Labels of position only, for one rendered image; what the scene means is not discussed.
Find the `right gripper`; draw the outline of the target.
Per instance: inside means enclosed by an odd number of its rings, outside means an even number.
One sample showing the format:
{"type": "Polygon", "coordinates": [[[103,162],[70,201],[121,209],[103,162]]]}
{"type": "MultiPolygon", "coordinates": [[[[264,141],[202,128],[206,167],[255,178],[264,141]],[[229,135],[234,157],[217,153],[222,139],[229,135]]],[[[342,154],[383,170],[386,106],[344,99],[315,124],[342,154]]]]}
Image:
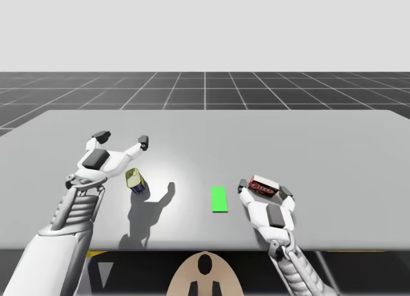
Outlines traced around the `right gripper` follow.
{"type": "Polygon", "coordinates": [[[285,186],[272,197],[275,204],[256,202],[248,189],[246,179],[240,179],[238,194],[247,208],[253,228],[266,242],[289,242],[294,230],[291,213],[294,212],[293,194],[285,186]]]}

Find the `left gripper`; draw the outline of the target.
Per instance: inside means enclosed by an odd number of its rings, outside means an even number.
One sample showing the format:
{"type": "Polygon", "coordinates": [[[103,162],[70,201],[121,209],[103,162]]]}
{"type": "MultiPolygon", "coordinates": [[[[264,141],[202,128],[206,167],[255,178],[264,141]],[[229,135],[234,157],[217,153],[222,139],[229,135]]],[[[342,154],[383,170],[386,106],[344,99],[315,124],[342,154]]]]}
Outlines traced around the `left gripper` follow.
{"type": "Polygon", "coordinates": [[[124,171],[127,166],[127,157],[131,160],[137,159],[149,148],[149,137],[142,135],[138,143],[124,152],[107,151],[101,149],[111,133],[100,131],[92,135],[86,143],[86,154],[78,161],[76,177],[90,181],[98,181],[103,178],[112,178],[124,171]]]}

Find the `red and white carton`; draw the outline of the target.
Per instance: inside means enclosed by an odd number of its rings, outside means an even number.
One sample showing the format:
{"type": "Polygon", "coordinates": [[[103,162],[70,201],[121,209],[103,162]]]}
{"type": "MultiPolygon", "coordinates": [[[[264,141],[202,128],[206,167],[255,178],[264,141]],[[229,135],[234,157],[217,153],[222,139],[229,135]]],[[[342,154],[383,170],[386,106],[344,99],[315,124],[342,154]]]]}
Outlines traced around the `red and white carton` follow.
{"type": "Polygon", "coordinates": [[[278,183],[257,174],[251,177],[248,187],[254,192],[268,197],[273,197],[280,190],[278,183]]]}

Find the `green and blue rectangular can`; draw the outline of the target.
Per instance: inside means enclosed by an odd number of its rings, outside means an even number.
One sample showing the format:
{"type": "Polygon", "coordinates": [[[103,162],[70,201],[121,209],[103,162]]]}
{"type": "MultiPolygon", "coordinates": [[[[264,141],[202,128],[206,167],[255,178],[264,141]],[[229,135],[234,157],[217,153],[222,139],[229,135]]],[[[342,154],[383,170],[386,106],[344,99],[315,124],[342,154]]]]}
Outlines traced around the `green and blue rectangular can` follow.
{"type": "Polygon", "coordinates": [[[144,193],[146,190],[145,180],[137,168],[129,169],[126,174],[126,185],[135,194],[144,193]]]}

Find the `green pad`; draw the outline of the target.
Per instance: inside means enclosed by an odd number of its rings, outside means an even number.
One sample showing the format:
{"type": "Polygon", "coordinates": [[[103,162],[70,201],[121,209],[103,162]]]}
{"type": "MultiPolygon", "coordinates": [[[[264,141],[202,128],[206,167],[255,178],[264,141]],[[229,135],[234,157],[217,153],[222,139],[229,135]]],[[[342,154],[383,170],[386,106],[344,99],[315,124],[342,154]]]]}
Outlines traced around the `green pad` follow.
{"type": "Polygon", "coordinates": [[[220,187],[220,186],[211,187],[211,210],[214,213],[228,212],[225,187],[220,187]]]}

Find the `tan robot part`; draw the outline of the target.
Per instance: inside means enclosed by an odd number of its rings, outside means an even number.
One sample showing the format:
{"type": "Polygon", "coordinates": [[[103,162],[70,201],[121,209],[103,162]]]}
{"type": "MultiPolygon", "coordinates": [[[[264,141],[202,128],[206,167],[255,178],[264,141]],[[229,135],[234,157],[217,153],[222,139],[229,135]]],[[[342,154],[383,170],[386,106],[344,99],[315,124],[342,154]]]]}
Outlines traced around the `tan robot part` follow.
{"type": "Polygon", "coordinates": [[[166,296],[244,296],[244,292],[228,262],[203,251],[179,266],[166,296]]]}

